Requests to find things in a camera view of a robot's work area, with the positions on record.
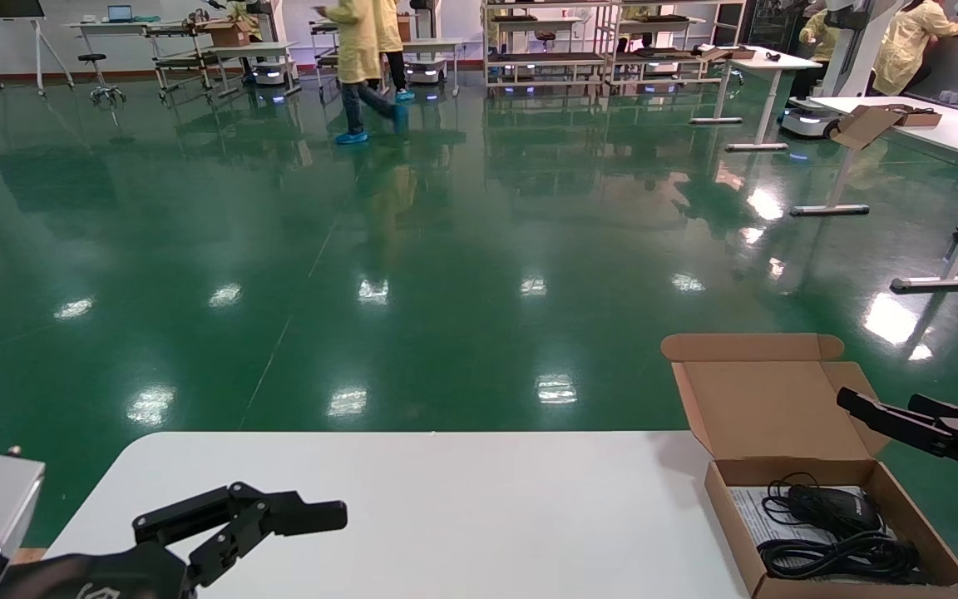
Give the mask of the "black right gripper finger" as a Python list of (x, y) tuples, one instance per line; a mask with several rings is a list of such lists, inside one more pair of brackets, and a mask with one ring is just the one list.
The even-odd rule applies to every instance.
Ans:
[(909, 409), (913, 413), (935, 418), (936, 421), (958, 424), (958, 406), (925, 397), (923, 394), (913, 394), (909, 398)]
[(837, 391), (837, 406), (862, 421), (871, 431), (901, 441), (909, 447), (942, 458), (946, 454), (951, 434), (935, 418), (913, 413), (908, 407), (885, 404), (877, 399), (841, 387)]

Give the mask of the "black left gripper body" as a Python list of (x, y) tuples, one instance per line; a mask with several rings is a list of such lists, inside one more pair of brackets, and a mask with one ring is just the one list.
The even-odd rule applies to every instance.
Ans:
[(5, 570), (0, 598), (194, 598), (189, 568), (156, 543), (123, 552), (72, 553)]

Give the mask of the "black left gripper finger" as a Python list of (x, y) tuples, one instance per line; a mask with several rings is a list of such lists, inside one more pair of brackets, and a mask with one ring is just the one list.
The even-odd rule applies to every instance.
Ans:
[(146, 512), (132, 528), (137, 543), (169, 546), (212, 532), (216, 542), (252, 546), (268, 535), (331, 532), (347, 524), (345, 502), (305, 502), (297, 492), (260, 492), (236, 482)]
[(341, 500), (231, 499), (225, 525), (189, 556), (193, 591), (210, 587), (267, 536), (301, 536), (343, 530), (348, 507)]

